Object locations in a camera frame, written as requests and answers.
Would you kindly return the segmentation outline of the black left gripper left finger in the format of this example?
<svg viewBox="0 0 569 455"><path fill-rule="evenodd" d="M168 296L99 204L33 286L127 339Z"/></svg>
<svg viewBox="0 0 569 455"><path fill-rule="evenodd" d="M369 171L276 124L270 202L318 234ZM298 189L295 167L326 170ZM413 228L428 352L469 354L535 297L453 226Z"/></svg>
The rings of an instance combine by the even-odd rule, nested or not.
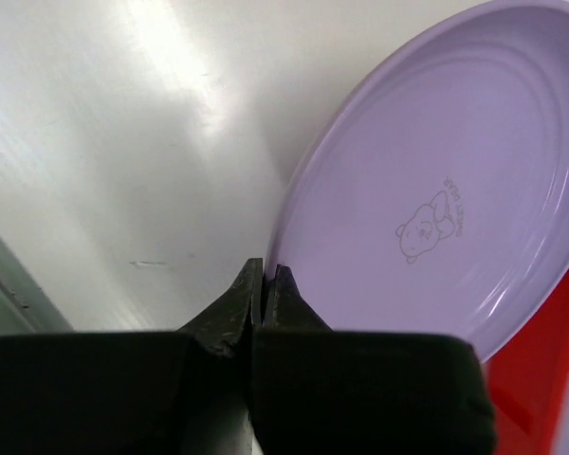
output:
<svg viewBox="0 0 569 455"><path fill-rule="evenodd" d="M249 454L262 263L183 327L0 337L0 454Z"/></svg>

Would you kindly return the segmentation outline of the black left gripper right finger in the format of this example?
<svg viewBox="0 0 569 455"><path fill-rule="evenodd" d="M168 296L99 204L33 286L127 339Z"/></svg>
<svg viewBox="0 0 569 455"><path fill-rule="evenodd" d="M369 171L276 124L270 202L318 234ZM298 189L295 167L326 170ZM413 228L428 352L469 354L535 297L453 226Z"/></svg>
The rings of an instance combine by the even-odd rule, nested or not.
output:
<svg viewBox="0 0 569 455"><path fill-rule="evenodd" d="M253 330L251 422L265 454L490 454L494 410L456 337L342 332L278 266Z"/></svg>

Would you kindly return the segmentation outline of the purple plate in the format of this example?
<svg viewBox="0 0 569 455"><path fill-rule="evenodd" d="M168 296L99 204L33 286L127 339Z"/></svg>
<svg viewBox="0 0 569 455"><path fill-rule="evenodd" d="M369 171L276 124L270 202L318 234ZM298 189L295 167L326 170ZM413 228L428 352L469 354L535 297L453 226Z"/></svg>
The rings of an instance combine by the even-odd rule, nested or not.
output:
<svg viewBox="0 0 569 455"><path fill-rule="evenodd" d="M503 348L569 269L569 2L484 3L372 71L294 173L278 266L334 329Z"/></svg>

